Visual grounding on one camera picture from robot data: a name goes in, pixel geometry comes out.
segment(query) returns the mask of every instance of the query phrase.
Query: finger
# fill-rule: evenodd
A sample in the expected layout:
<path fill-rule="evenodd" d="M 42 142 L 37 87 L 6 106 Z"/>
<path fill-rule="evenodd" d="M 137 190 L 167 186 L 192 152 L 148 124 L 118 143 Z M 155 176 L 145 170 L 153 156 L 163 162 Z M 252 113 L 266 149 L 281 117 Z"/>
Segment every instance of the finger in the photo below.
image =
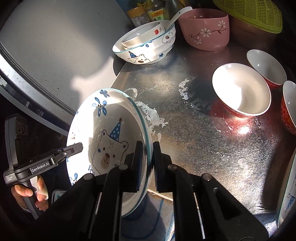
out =
<path fill-rule="evenodd" d="M 22 206 L 22 207 L 24 207 L 24 208 L 27 208 L 27 205 L 26 205 L 26 203 L 25 203 L 23 197 L 22 197 L 21 195 L 19 195 L 19 194 L 16 192 L 16 190 L 15 190 L 15 186 L 12 186 L 12 187 L 11 187 L 11 193 L 12 193 L 12 195 L 13 195 L 14 198 L 15 198 L 15 200 L 17 201 L 17 203 L 18 203 L 20 206 Z"/>
<path fill-rule="evenodd" d="M 44 180 L 43 180 L 42 176 L 40 176 L 40 175 L 38 176 L 37 185 L 40 190 L 42 190 L 44 188 Z"/>
<path fill-rule="evenodd" d="M 41 201 L 41 202 L 36 201 L 35 205 L 36 205 L 36 207 L 40 208 L 40 207 L 43 207 L 43 206 L 44 206 L 45 204 L 47 204 L 47 203 L 48 203 L 47 200 L 43 200 L 43 201 Z"/>
<path fill-rule="evenodd" d="M 47 210 L 47 209 L 48 209 L 48 202 L 44 206 L 39 208 L 40 211 L 44 211 L 44 210 Z"/>
<path fill-rule="evenodd" d="M 33 195 L 33 191 L 29 188 L 25 188 L 23 185 L 15 185 L 15 191 L 23 197 L 31 197 Z"/>
<path fill-rule="evenodd" d="M 46 196 L 45 195 L 43 195 L 43 194 L 39 194 L 39 193 L 37 193 L 37 200 L 39 201 L 39 202 L 41 202 L 41 201 L 43 201 L 44 199 L 46 199 Z"/>

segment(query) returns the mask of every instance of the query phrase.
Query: bear illustration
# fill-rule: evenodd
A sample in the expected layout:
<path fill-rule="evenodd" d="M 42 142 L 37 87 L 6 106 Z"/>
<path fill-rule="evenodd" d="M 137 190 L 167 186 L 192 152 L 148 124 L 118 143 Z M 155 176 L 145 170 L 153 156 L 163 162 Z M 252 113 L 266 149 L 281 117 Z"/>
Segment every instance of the bear illustration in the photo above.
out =
<path fill-rule="evenodd" d="M 164 34 L 162 42 L 164 44 L 170 43 L 172 41 L 172 38 L 173 38 L 173 33 L 172 32 L 167 32 L 167 33 Z"/>
<path fill-rule="evenodd" d="M 290 200 L 289 200 L 289 203 L 288 203 L 288 205 L 286 207 L 286 211 L 288 210 L 288 208 L 291 206 L 291 204 L 293 203 L 294 199 L 296 198 L 296 175 L 295 175 L 295 178 L 294 178 L 294 181 L 293 181 L 293 185 L 291 187 L 291 190 L 288 193 L 287 198 L 289 198 Z"/>
<path fill-rule="evenodd" d="M 146 64 L 146 63 L 149 63 L 150 60 L 145 58 L 145 56 L 143 54 L 140 54 L 139 56 L 137 57 L 133 57 L 133 58 L 128 58 L 130 61 L 132 61 L 133 63 L 136 63 L 136 64 Z"/>
<path fill-rule="evenodd" d="M 106 130 L 103 130 L 101 133 L 100 142 L 92 158 L 92 165 L 99 174 L 105 174 L 113 167 L 120 165 L 123 154 L 128 148 L 126 141 L 118 141 L 118 133 L 115 133 L 116 131 L 119 133 L 120 130 L 114 128 L 110 136 Z"/>

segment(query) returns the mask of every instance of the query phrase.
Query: ceramic spoon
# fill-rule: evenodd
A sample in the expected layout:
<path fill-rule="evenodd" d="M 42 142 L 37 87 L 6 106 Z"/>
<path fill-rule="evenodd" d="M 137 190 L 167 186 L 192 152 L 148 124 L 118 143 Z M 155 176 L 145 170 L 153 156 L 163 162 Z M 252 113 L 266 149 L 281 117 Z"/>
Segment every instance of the ceramic spoon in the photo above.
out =
<path fill-rule="evenodd" d="M 172 24 L 184 13 L 188 12 L 192 10 L 192 7 L 185 7 L 185 8 L 182 8 L 179 12 L 177 12 L 173 17 L 172 19 L 167 23 L 167 25 L 164 27 L 165 31 L 167 31 L 171 26 Z"/>

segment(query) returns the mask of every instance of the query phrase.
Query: white bowl with bear print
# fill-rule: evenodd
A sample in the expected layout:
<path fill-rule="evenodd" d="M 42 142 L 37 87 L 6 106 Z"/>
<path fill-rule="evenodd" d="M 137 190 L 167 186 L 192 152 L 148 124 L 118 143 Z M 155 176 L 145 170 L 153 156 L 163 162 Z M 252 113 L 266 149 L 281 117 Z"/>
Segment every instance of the white bowl with bear print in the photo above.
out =
<path fill-rule="evenodd" d="M 161 20 L 156 22 L 166 22 L 169 20 Z M 114 44 L 112 50 L 120 58 L 132 64 L 153 64 L 162 60 L 172 49 L 176 39 L 175 24 L 173 24 L 166 32 L 161 33 L 156 38 L 144 42 L 137 47 L 125 50 L 122 41 L 130 34 L 123 35 Z"/>
<path fill-rule="evenodd" d="M 102 89 L 90 95 L 79 107 L 72 121 L 67 146 L 83 144 L 81 153 L 67 159 L 72 185 L 86 173 L 95 176 L 124 163 L 143 143 L 141 185 L 137 193 L 124 193 L 122 216 L 130 214 L 145 196 L 152 169 L 153 145 L 144 116 L 132 99 L 116 89 Z"/>

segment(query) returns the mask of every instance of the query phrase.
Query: stainless steel countertop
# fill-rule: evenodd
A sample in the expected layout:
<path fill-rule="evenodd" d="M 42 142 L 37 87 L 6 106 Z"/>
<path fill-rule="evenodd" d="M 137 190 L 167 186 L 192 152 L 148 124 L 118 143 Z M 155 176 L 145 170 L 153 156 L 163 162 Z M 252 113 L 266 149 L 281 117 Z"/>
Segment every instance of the stainless steel countertop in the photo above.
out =
<path fill-rule="evenodd" d="M 212 174 L 252 213 L 275 211 L 296 147 L 296 137 L 281 120 L 281 89 L 272 91 L 264 115 L 230 116 L 214 92 L 212 75 L 226 63 L 248 65 L 247 49 L 230 42 L 219 51 L 201 51 L 180 35 L 160 62 L 126 63 L 112 87 L 141 107 L 153 141 L 160 140 L 173 163 L 192 174 Z M 150 189 L 155 190 L 154 181 Z"/>

